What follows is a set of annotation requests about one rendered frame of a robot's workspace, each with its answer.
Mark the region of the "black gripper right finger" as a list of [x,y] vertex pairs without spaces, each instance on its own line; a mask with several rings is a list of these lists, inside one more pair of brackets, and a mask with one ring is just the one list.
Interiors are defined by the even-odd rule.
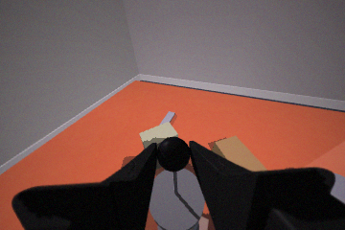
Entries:
[[195,175],[216,230],[255,230],[265,196],[326,191],[334,173],[320,167],[252,172],[189,141]]

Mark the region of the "glass french press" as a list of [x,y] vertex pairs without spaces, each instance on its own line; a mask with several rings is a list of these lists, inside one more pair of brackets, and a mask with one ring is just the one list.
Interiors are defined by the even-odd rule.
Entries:
[[157,160],[165,169],[153,181],[149,210],[157,230],[199,230],[205,199],[196,176],[184,169],[190,149],[178,137],[161,142]]

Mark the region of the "tan rectangular block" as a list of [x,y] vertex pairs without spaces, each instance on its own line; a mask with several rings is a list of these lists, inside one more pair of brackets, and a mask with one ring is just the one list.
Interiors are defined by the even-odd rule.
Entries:
[[215,142],[212,151],[252,172],[267,171],[258,158],[237,136]]

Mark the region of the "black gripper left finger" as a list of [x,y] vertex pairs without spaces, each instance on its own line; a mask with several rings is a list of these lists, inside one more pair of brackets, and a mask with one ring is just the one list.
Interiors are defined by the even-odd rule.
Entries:
[[24,230],[102,223],[107,230],[145,230],[157,163],[151,143],[121,169],[98,183],[35,186],[11,206]]

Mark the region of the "pale lavender flat bar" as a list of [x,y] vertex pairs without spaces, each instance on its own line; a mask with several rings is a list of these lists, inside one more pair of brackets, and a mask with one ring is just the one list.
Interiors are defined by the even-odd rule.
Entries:
[[174,116],[174,112],[168,112],[167,115],[165,116],[165,118],[163,119],[163,121],[161,122],[160,125],[164,124],[164,123],[167,123],[167,122],[171,122],[173,116]]

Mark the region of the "beige block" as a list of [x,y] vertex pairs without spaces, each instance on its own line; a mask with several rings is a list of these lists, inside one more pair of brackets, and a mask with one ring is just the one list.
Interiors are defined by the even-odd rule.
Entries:
[[[146,131],[143,131],[140,134],[144,149],[147,148],[151,143],[157,144],[157,149],[161,142],[169,137],[178,137],[178,133],[175,131],[170,122],[166,122],[162,125],[155,126]],[[158,160],[156,163],[156,169],[160,169],[161,165]]]

